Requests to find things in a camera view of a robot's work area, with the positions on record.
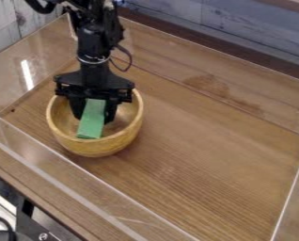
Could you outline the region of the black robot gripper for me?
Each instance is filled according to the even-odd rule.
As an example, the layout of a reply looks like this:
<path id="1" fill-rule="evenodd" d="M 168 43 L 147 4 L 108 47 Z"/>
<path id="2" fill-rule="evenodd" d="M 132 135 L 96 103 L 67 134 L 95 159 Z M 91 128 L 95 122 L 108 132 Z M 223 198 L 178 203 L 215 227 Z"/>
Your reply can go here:
<path id="1" fill-rule="evenodd" d="M 104 123 L 115 120 L 118 105 L 132 102 L 135 83 L 116 75 L 107 62 L 99 65 L 80 64 L 75 72 L 65 72 L 55 79 L 55 94 L 69 99 L 69 106 L 78 120 L 82 119 L 88 99 L 106 102 Z"/>

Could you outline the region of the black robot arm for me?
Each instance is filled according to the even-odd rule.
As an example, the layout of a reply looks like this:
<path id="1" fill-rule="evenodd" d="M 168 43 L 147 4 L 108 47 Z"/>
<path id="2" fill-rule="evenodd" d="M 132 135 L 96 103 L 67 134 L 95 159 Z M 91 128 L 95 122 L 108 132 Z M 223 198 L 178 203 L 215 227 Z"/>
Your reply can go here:
<path id="1" fill-rule="evenodd" d="M 80 120 L 87 100 L 103 100 L 104 122 L 112 122 L 122 103 L 132 102 L 135 83 L 116 75 L 110 68 L 111 54 L 119 49 L 124 28 L 118 17 L 118 0 L 24 0 L 40 14 L 48 14 L 61 5 L 69 14 L 69 23 L 78 38 L 76 59 L 80 68 L 53 78 L 55 94 L 64 96 L 72 113 Z"/>

